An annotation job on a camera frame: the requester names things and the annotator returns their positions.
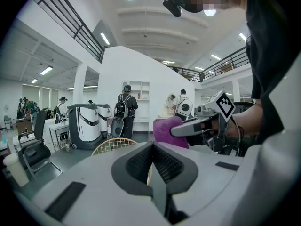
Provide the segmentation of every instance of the white trash bin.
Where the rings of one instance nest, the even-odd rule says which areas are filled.
[[[26,172],[22,167],[16,153],[8,155],[6,158],[4,158],[3,163],[7,166],[8,170],[19,186],[24,186],[29,182]]]

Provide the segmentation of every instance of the black metal railing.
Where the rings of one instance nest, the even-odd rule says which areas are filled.
[[[101,63],[104,48],[100,45],[68,0],[34,1]]]
[[[246,54],[246,48],[243,47],[233,54],[230,54],[229,56],[221,59],[214,65],[204,69],[201,75],[201,82],[246,65],[248,63],[250,62]]]
[[[171,68],[173,71],[177,72],[178,74],[188,79],[189,81],[201,82],[202,72],[191,70],[191,69],[169,66],[169,65],[167,65],[167,67]]]

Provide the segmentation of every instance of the purple cloth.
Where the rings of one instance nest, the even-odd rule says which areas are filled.
[[[168,119],[155,120],[153,130],[156,142],[165,142],[172,145],[189,149],[186,137],[173,137],[170,134],[170,129],[175,126],[183,125],[180,117],[174,116]]]

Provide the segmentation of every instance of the gray floor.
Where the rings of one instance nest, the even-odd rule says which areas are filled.
[[[12,141],[11,137],[14,136],[15,133],[9,132],[6,133],[6,137],[8,139],[8,144],[10,141]],[[138,143],[140,142],[146,142],[148,140],[148,134],[140,134],[140,133],[134,133],[132,136],[132,139]],[[154,140],[154,136],[150,134],[150,141]],[[50,160],[58,166],[63,172],[67,171],[69,168],[80,162],[81,160],[91,156],[93,151],[90,150],[71,150],[70,152],[66,152],[65,150],[57,151],[51,154]],[[47,165],[45,168],[43,168],[41,171],[39,171],[36,174],[37,181],[34,180],[29,172],[27,172],[29,183],[27,183],[23,187],[19,187],[16,181],[10,177],[9,182],[11,183],[12,187],[16,190],[22,193],[26,198],[31,200],[33,196],[48,182],[51,180],[54,180],[57,175],[59,174],[59,171],[55,169],[51,165]]]

